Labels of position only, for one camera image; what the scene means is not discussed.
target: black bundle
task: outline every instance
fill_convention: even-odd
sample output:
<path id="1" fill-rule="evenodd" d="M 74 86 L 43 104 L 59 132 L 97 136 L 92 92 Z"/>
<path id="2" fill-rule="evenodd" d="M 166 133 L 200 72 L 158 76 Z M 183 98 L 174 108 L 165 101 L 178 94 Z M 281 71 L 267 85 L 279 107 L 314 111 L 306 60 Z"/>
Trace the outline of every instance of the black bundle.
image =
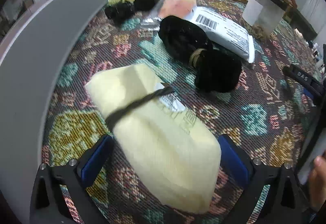
<path id="1" fill-rule="evenodd" d="M 114 24 L 121 26 L 125 20 L 129 19 L 137 11 L 150 11 L 159 0 L 135 0 L 120 1 L 117 4 L 108 6 L 104 12 L 108 19 L 112 19 Z"/>
<path id="2" fill-rule="evenodd" d="M 168 16 L 161 21 L 159 37 L 174 59 L 197 70 L 195 86 L 198 89 L 229 92 L 237 86 L 242 70 L 241 61 L 213 49 L 211 40 L 197 25 Z"/>

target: gray partition panel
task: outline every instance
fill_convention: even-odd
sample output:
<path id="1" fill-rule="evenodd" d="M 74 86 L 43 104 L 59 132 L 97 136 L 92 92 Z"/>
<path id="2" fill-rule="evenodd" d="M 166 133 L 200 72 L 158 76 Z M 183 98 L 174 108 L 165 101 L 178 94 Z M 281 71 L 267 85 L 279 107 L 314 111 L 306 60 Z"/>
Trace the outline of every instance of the gray partition panel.
<path id="1" fill-rule="evenodd" d="M 0 190 L 22 223 L 41 162 L 49 101 L 70 50 L 107 0 L 49 0 L 0 60 Z"/>

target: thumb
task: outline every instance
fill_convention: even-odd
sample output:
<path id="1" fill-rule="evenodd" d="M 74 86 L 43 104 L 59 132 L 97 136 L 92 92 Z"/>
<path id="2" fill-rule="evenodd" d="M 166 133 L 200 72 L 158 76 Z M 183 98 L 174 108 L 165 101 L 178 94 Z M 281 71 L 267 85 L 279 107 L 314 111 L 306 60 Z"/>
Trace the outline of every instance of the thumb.
<path id="1" fill-rule="evenodd" d="M 321 156 L 317 156 L 314 159 L 314 165 L 318 176 L 326 183 L 326 160 Z"/>

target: human hand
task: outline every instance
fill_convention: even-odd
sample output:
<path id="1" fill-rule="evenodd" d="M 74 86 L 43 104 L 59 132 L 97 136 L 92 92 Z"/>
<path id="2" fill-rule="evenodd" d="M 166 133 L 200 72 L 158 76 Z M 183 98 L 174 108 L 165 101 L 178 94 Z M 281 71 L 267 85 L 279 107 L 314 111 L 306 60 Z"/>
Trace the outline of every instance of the human hand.
<path id="1" fill-rule="evenodd" d="M 310 205 L 318 211 L 326 200 L 326 151 L 314 159 L 314 166 L 309 175 Z"/>

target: barcode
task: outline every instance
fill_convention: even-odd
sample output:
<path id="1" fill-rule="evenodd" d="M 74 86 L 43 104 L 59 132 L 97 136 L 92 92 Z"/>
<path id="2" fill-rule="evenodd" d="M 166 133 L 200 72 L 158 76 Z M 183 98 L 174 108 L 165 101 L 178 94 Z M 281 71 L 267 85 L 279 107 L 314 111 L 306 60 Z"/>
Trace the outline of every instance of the barcode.
<path id="1" fill-rule="evenodd" d="M 212 29 L 216 29 L 217 22 L 210 20 L 209 18 L 206 18 L 205 16 L 199 14 L 196 22 L 199 22 L 201 24 L 204 24 Z"/>

